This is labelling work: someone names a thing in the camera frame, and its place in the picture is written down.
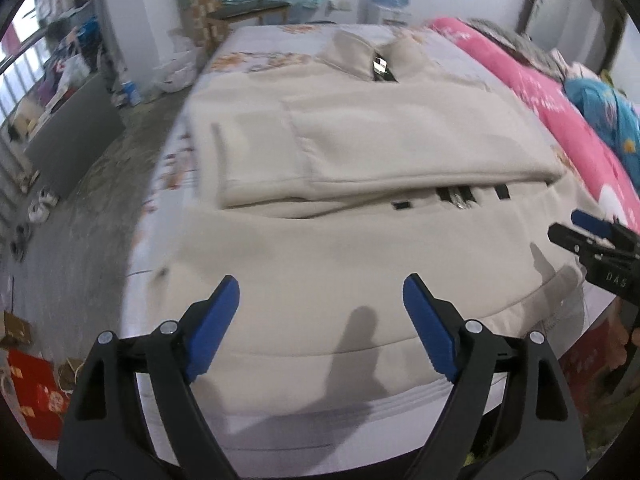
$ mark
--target metal screw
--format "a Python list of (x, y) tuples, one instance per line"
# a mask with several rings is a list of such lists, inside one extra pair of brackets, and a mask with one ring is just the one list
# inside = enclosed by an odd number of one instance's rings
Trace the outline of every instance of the metal screw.
[(482, 324), (473, 319), (465, 323), (465, 328), (467, 332), (471, 332), (472, 334), (479, 334), (482, 332)]
[(529, 338), (536, 344), (542, 345), (545, 342), (545, 337), (540, 332), (531, 332)]
[(160, 332), (169, 335), (175, 333), (178, 330), (178, 324), (175, 321), (165, 321), (160, 325)]
[(111, 332), (102, 332), (98, 336), (98, 343), (100, 343), (101, 345), (106, 345), (107, 343), (110, 343), (112, 340), (113, 340), (113, 334)]

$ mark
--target blue blanket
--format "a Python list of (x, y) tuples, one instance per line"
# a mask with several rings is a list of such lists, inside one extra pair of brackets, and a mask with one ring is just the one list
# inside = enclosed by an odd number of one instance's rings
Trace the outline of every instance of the blue blanket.
[(640, 123), (633, 105), (616, 89), (593, 79), (567, 79), (564, 92), (618, 156), (640, 192)]

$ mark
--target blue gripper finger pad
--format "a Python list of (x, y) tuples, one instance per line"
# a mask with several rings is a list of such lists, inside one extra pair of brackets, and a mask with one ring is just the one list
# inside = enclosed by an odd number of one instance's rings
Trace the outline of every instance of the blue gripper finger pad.
[(455, 364), (454, 341), (440, 321), (430, 300), (411, 276), (404, 280), (402, 298), (404, 307), (433, 367), (450, 382), (455, 382), (459, 370)]
[(240, 303), (238, 280), (231, 278), (223, 281), (220, 286), (211, 297), (211, 304), (202, 323), (187, 342), (189, 363), (185, 373), (189, 383), (209, 370)]
[(595, 234), (597, 237), (609, 238), (611, 236), (611, 225), (609, 222), (600, 220), (579, 209), (571, 213), (571, 222), (585, 231)]

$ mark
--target white shoe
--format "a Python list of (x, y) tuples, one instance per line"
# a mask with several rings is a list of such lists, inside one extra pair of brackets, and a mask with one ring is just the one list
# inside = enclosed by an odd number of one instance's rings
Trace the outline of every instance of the white shoe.
[(57, 206), (59, 200), (60, 197), (53, 193), (48, 187), (43, 187), (40, 193), (38, 193), (38, 201), (49, 207)]
[(49, 208), (41, 202), (34, 200), (29, 206), (29, 221), (32, 224), (43, 224), (49, 218)]

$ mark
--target concrete floor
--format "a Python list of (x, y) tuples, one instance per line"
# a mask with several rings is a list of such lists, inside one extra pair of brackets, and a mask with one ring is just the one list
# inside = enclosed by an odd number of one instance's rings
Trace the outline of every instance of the concrete floor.
[[(12, 275), (14, 314), (34, 331), (30, 353), (41, 352), (60, 364), (66, 357), (86, 357), (101, 331), (119, 332), (134, 229), (159, 153), (187, 95), (167, 94), (125, 108), (125, 133), (49, 220), (34, 227), (23, 262), (8, 252), (3, 257), (0, 291), (6, 291)], [(21, 205), (22, 220), (42, 186), (36, 181)]]

